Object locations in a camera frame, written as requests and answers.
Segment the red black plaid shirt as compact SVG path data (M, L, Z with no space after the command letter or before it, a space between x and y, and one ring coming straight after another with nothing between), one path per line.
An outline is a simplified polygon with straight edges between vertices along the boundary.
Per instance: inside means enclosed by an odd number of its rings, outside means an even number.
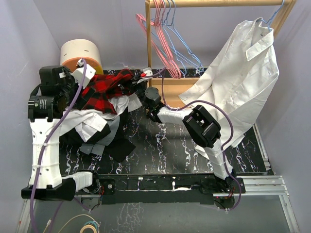
M97 110L116 114L116 107L109 101L115 97L128 96L134 74L123 69L116 75L96 74L87 87L81 91L75 107L79 110Z

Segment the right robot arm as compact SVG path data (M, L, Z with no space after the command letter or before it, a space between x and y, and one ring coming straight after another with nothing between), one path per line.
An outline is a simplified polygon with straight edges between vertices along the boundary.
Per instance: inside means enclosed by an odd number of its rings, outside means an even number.
M155 87L146 87L145 80L134 77L128 84L129 90L137 94L146 109L146 116L153 122L172 123L185 126L192 140L208 155L213 165L213 173L217 180L217 188L221 192L229 192L234 188L236 173L226 159L225 145L233 137L233 125L228 116L225 116L230 126L230 136L221 143L221 125L202 105L189 108L171 108L163 103Z

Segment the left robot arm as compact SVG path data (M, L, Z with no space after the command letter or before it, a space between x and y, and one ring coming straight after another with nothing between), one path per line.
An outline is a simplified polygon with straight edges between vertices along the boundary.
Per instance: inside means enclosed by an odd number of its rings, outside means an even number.
M22 198L71 201L83 188L91 194L99 191L100 181L92 172L63 177L59 167L60 126L94 74L95 69L82 62L74 72L65 66L46 66L39 70L41 83L28 100L33 163L29 183L21 191Z

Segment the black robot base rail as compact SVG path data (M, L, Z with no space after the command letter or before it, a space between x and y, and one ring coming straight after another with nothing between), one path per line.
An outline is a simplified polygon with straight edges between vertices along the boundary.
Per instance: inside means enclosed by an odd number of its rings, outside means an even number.
M99 198L100 204L119 203L199 203L231 208L245 193L242 178L222 180L212 173L99 175L94 191L77 196Z

